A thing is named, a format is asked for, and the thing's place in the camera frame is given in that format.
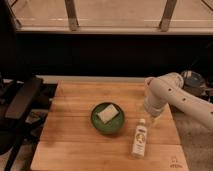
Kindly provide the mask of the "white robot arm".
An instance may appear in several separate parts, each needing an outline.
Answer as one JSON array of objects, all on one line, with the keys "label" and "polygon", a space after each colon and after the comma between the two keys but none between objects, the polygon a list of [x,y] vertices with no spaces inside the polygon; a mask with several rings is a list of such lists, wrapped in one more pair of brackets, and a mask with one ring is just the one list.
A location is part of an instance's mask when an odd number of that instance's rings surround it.
[{"label": "white robot arm", "polygon": [[183,84],[183,77],[175,72],[146,78],[144,109],[158,117],[171,104],[213,132],[213,104],[187,93]]}]

